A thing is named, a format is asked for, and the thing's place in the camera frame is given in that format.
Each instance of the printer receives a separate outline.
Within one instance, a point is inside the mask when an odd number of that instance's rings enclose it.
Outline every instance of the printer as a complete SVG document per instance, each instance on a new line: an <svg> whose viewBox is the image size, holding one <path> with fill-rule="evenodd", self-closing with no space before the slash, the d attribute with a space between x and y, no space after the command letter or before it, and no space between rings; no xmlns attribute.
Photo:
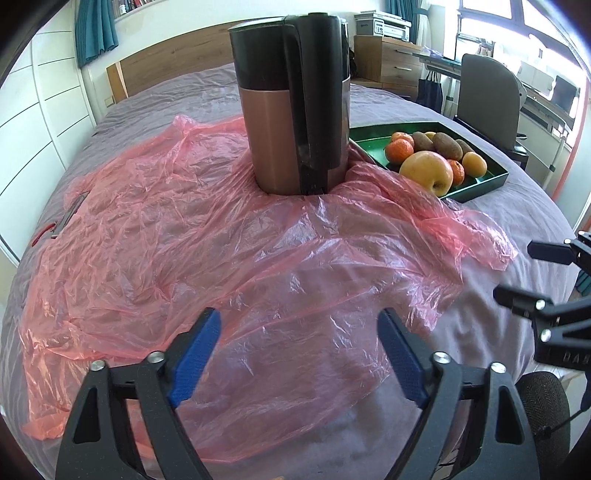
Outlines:
<svg viewBox="0 0 591 480"><path fill-rule="evenodd" d="M355 15L357 35L377 35L378 37L392 37L402 41L409 41L412 23L397 15L368 10Z"/></svg>

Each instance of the pink plastic bag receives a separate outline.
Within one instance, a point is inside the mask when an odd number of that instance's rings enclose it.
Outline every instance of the pink plastic bag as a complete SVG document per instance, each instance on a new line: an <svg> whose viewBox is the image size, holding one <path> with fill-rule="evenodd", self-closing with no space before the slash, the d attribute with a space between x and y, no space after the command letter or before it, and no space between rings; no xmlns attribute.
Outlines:
<svg viewBox="0 0 591 480"><path fill-rule="evenodd" d="M516 255L484 214L449 209L354 148L346 181L310 197L263 193L247 149L242 118L179 116L71 185L65 207L90 194L42 241L20 324L26 433L61 436L90 362L139 361L212 306L222 337L178 414L202 459L243 459L386 378L382 308L432 330L462 289L462 257L504 270Z"/></svg>

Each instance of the yellow apple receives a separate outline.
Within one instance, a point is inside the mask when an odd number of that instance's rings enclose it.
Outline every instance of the yellow apple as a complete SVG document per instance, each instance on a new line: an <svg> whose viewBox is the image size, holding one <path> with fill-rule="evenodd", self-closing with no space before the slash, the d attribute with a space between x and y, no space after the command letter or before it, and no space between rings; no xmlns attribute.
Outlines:
<svg viewBox="0 0 591 480"><path fill-rule="evenodd" d="M400 167L400 175L414 180L432 194L443 197L452 186L453 170L440 154L417 152L408 157Z"/></svg>

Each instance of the gray bed sheet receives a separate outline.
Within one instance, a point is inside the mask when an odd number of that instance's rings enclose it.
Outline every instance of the gray bed sheet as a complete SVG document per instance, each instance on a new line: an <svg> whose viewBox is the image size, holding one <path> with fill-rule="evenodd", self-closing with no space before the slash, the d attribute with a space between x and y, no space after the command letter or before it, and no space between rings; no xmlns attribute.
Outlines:
<svg viewBox="0 0 591 480"><path fill-rule="evenodd" d="M110 108L89 144L60 180L41 215L44 225L63 212L63 195L69 183L104 165L130 145L167 127L178 114L200 122L215 122L240 114L240 99L233 65L192 73L161 83ZM404 101L388 92L351 87L351 126L403 121L440 121L497 159L508 171L505 185L465 204L492 217L519 250L505 272L486 269L467 258L462 264L465 282L459 298L439 319L428 341L458 362L484 367L504 363L517 379L533 351L531 327L526 320L499 308L492 289L498 283L521 286L549 295L555 302L569 298L577 269L534 262L527 255L532 239L561 242L572 235L557 206L516 164L496 148L435 112ZM28 249L14 278L2 324L0 345L0 403L6 421L19 443L48 478L53 478L59 441L39 442L24 435L28 421L27 386L22 368L17 324L27 297L38 250ZM344 412L337 420L314 429L255 458L234 465L211 465L217 479L381 480L394 463L418 418L414 404L403 398L391 375L375 392ZM462 422L450 438L453 445Z"/></svg>

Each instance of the white wardrobe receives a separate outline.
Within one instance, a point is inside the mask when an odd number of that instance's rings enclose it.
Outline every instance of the white wardrobe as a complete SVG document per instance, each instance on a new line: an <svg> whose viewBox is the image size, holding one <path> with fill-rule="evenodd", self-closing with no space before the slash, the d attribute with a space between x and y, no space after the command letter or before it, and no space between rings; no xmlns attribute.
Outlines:
<svg viewBox="0 0 591 480"><path fill-rule="evenodd" d="M36 33L0 87L0 249L13 263L95 126L76 66L70 1Z"/></svg>

